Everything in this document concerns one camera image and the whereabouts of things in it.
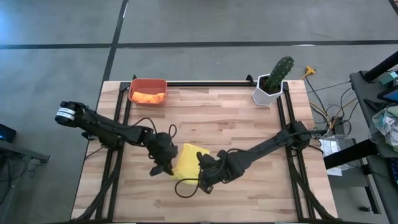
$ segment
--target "wooden tabletop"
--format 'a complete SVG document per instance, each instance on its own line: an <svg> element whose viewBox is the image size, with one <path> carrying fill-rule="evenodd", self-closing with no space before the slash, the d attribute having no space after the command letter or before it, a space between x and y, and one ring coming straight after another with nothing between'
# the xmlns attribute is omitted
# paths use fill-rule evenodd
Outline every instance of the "wooden tabletop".
<svg viewBox="0 0 398 224"><path fill-rule="evenodd" d="M307 129L314 127L303 81L288 81L297 120ZM120 82L104 82L98 113L113 119ZM220 149L249 149L280 131L276 103L257 107L253 87L168 87L164 107L132 105L129 124L143 117L154 121L158 132L171 124L178 128L173 138L181 150L183 143L209 149L216 156ZM287 109L285 117L289 122ZM151 127L143 121L141 125ZM100 147L91 142L88 152ZM303 151L310 188L330 214L337 217L322 154L310 147ZM78 217L98 193L106 150L92 155L83 166L72 218ZM179 198L176 180L163 173L149 175L154 166L147 149L126 144L114 211L114 222L294 222L295 214L285 149L281 148L254 162L244 175L228 184L216 184L210 195L198 190L192 198ZM191 185L179 186L190 194ZM302 207L306 211L303 193Z"/></svg>

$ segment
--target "white pot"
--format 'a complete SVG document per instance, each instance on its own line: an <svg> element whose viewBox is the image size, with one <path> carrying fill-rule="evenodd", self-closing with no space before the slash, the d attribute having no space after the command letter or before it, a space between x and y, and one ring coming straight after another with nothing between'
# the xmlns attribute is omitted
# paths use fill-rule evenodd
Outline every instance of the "white pot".
<svg viewBox="0 0 398 224"><path fill-rule="evenodd" d="M268 94L260 89L260 79L267 76L269 76L269 74L259 76L259 78L257 79L256 89L252 94L255 104L257 104L258 106L270 106L273 102L276 101L276 99L282 94L283 91L283 82L280 83L280 91L274 94Z"/></svg>

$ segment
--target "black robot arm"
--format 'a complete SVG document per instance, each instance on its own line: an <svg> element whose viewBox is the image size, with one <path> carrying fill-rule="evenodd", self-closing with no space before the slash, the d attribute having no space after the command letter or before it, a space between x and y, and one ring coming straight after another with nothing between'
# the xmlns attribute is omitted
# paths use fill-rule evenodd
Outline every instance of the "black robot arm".
<svg viewBox="0 0 398 224"><path fill-rule="evenodd" d="M198 186L207 194L213 190L213 185L218 182L224 184L242 176L251 163L272 153L282 146L294 149L306 148L313 134L324 134L322 131L308 131L301 121L288 124L274 137L252 147L249 150L230 149L221 150L218 160L208 154L197 154L200 166Z"/></svg>
<svg viewBox="0 0 398 224"><path fill-rule="evenodd" d="M81 128L86 131L82 134L84 137L96 136L109 149L122 147L124 141L133 146L146 147L149 151L148 157L156 163L150 175L157 175L162 171L173 175L171 160L177 156L178 151L168 133L154 133L152 128L145 126L120 124L79 102L63 101L60 106L55 116L58 124Z"/></svg>

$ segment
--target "gray floor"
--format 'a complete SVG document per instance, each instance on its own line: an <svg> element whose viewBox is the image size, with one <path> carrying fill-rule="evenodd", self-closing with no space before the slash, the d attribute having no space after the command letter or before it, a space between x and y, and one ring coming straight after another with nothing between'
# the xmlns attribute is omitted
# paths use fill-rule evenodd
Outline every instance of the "gray floor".
<svg viewBox="0 0 398 224"><path fill-rule="evenodd" d="M0 1L0 44L110 43L122 0ZM122 42L387 40L398 39L398 17L387 0L130 0ZM398 49L397 45L118 49L110 80L241 80L268 73L283 56L300 78L306 65L314 88L349 80ZM25 176L12 223L70 218L87 142L81 131L53 120L62 100L95 108L109 49L0 50L0 123L18 131L16 143L51 154L34 179ZM340 103L350 84L319 91L325 106ZM345 102L355 97L352 94ZM314 114L316 121L321 117ZM357 107L350 137L367 138ZM359 212L363 189L332 189L340 218L387 223Z"/></svg>

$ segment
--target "cactus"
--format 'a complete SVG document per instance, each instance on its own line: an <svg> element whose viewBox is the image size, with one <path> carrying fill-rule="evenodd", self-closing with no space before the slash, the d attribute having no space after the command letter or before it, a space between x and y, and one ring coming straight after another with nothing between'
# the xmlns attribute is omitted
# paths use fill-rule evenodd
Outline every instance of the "cactus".
<svg viewBox="0 0 398 224"><path fill-rule="evenodd" d="M279 88L281 81L291 71L293 64L294 60L292 57L288 56L281 58L268 76L262 89L267 93L273 93L276 88Z"/></svg>

